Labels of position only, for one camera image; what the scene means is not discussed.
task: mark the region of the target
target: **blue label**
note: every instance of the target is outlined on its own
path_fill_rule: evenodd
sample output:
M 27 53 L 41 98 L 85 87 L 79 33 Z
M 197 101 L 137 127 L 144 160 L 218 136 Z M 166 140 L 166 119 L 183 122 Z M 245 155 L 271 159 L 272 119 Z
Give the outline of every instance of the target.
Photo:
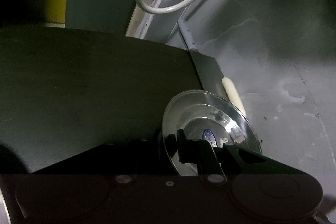
M 202 139 L 211 143 L 212 147 L 217 147 L 217 142 L 216 142 L 215 136 L 213 135 L 213 133 L 211 132 L 210 129 L 206 129 L 206 130 L 203 131 Z

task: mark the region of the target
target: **screw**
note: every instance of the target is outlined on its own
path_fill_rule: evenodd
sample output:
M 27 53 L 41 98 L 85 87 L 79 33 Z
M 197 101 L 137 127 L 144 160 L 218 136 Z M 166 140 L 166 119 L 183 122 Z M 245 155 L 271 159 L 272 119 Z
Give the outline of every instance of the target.
M 129 183 L 132 181 L 132 177 L 129 175 L 118 175 L 115 177 L 115 181 L 118 183 Z
M 212 183 L 221 183 L 224 180 L 223 176 L 221 175 L 208 175 L 207 179 Z
M 167 185 L 167 186 L 173 186 L 173 185 L 174 185 L 174 182 L 172 182 L 172 181 L 167 181 L 167 182 L 166 182 L 166 185 Z

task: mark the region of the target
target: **white foam roller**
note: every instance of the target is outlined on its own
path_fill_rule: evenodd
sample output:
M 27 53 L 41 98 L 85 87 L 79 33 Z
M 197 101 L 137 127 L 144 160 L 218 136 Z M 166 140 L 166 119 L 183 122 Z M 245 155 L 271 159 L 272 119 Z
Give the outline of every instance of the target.
M 222 83 L 230 102 L 246 116 L 246 111 L 234 83 L 227 77 L 222 79 Z

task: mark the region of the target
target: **concrete wall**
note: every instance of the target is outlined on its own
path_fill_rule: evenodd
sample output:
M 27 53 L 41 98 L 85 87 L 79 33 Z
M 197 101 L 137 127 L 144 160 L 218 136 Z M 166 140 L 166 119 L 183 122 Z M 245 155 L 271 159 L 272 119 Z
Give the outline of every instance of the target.
M 197 0 L 155 16 L 145 39 L 183 47 L 182 13 L 199 51 L 236 84 L 263 154 L 314 175 L 335 199 L 336 0 Z

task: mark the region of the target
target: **yellow container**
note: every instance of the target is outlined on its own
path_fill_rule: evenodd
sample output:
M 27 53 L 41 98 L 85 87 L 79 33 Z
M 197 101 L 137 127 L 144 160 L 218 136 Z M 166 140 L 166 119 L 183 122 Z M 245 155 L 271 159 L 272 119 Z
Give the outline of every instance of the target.
M 44 0 L 44 20 L 53 23 L 65 23 L 67 0 Z
M 65 23 L 67 0 L 28 0 L 28 13 L 44 22 Z

